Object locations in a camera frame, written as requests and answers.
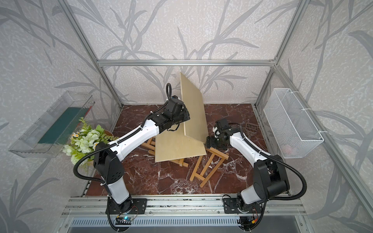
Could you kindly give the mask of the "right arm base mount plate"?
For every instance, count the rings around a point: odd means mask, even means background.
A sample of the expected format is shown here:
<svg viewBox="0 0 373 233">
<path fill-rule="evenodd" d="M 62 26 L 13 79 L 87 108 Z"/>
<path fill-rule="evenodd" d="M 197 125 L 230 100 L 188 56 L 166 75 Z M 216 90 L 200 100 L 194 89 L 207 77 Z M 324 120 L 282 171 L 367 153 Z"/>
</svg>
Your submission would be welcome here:
<svg viewBox="0 0 373 233">
<path fill-rule="evenodd" d="M 261 214 L 262 205 L 258 203 L 246 204 L 242 198 L 232 198 L 228 194 L 222 197 L 225 214 Z"/>
</svg>

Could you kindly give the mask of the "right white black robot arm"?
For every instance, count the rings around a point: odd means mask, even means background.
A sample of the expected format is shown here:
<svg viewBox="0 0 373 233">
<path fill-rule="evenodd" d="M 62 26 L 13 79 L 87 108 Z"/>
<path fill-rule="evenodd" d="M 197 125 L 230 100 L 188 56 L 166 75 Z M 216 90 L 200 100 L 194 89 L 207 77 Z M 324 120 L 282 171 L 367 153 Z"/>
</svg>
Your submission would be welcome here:
<svg viewBox="0 0 373 233">
<path fill-rule="evenodd" d="M 241 126 L 229 123 L 223 118 L 216 121 L 213 136 L 208 136 L 206 146 L 216 150 L 234 148 L 253 166 L 253 185 L 237 195 L 240 208 L 254 203 L 270 200 L 292 201 L 306 194 L 308 185 L 304 176 L 292 166 L 286 164 L 281 156 L 271 155 L 252 142 L 243 132 Z M 301 181 L 301 190 L 292 196 L 281 197 L 290 190 L 287 171 L 294 173 Z"/>
</svg>

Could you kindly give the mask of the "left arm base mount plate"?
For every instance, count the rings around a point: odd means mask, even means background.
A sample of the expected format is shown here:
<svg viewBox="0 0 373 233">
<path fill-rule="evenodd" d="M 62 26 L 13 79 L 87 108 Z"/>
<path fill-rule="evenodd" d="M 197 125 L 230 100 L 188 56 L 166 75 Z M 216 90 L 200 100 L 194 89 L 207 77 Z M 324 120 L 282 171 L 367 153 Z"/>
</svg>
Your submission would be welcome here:
<svg viewBox="0 0 373 233">
<path fill-rule="evenodd" d="M 111 197 L 107 202 L 106 214 L 132 214 L 143 215 L 147 206 L 147 199 L 131 199 L 128 198 L 122 204 L 117 204 Z"/>
</svg>

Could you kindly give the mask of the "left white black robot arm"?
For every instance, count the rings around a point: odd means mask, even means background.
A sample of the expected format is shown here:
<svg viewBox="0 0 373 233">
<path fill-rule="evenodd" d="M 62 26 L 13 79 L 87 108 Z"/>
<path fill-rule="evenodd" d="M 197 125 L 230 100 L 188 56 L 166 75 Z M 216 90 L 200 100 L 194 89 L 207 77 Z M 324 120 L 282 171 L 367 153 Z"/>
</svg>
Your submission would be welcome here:
<svg viewBox="0 0 373 233">
<path fill-rule="evenodd" d="M 143 142 L 151 139 L 174 125 L 190 120 L 184 102 L 177 96 L 170 97 L 158 110 L 146 116 L 141 125 L 108 144 L 99 143 L 94 152 L 80 159 L 73 168 L 74 175 L 82 180 L 100 182 L 106 189 L 109 198 L 121 206 L 129 202 L 130 193 L 124 183 L 122 161 Z M 79 173 L 79 166 L 94 156 L 94 168 L 101 178 L 87 177 Z"/>
</svg>

